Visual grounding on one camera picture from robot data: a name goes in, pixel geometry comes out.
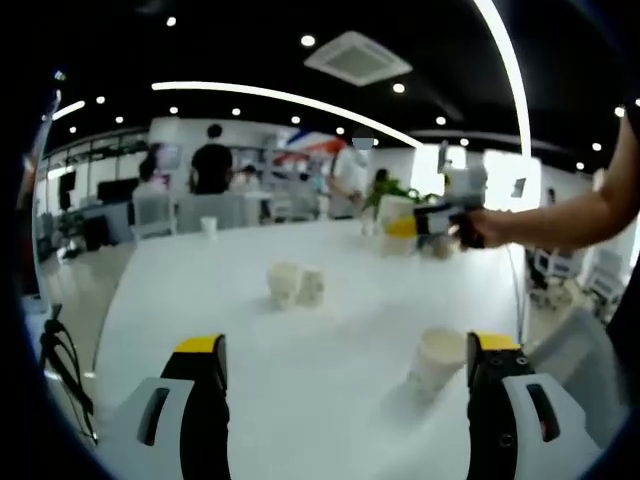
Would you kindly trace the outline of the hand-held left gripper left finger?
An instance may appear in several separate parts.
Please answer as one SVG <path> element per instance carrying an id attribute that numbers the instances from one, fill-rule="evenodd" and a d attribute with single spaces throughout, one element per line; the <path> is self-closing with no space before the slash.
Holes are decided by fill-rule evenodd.
<path id="1" fill-rule="evenodd" d="M 117 479 L 229 479 L 226 340 L 193 337 L 112 416 Z"/>

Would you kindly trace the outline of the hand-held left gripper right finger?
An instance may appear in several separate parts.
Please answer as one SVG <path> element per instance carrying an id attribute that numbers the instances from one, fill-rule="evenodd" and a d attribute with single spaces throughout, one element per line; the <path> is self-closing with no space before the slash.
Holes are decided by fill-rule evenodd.
<path id="1" fill-rule="evenodd" d="M 582 407 L 507 335 L 467 334 L 469 479 L 577 479 L 601 449 Z"/>

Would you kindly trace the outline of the person's right hand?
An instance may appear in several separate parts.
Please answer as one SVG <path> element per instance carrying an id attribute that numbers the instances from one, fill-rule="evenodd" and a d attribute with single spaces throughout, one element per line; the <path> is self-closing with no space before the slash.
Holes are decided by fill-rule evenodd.
<path id="1" fill-rule="evenodd" d="M 463 249 L 492 249 L 506 243 L 498 212 L 478 209 L 450 219 L 453 235 Z"/>

